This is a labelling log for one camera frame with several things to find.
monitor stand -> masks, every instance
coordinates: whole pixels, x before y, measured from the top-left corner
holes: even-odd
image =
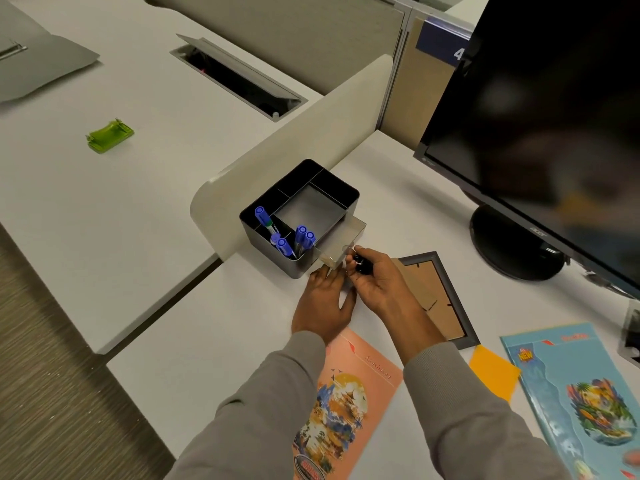
[[[544,281],[564,266],[562,252],[487,204],[482,204],[471,216],[469,231],[480,256],[510,278]]]

person's right hand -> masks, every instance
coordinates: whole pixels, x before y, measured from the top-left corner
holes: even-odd
[[[422,307],[404,282],[402,274],[391,258],[373,249],[356,246],[356,252],[373,263],[373,273],[363,275],[356,272],[353,256],[346,257],[347,276],[358,295],[373,313],[383,322],[391,317],[411,312],[422,312]]]

gray sweatshirt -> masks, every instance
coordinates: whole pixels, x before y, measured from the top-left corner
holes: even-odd
[[[175,462],[166,480],[290,480],[291,444],[316,401],[324,342],[293,334]],[[453,344],[430,347],[404,368],[431,460],[446,480],[570,480],[544,441],[493,395]]]

person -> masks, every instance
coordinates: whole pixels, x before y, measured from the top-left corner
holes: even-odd
[[[356,293],[386,326],[431,460],[446,480],[570,480],[564,464],[532,436],[446,342],[389,256],[356,246],[373,274],[346,267],[311,273],[293,314],[291,338],[272,352],[176,460],[166,480],[292,479],[292,441],[316,401],[325,347],[348,325]],[[342,307],[340,290],[352,281]]]

pink notebook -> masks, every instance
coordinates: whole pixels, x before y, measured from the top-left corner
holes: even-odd
[[[348,478],[402,380],[398,367],[345,329],[326,348],[314,409],[293,441],[295,478]]]

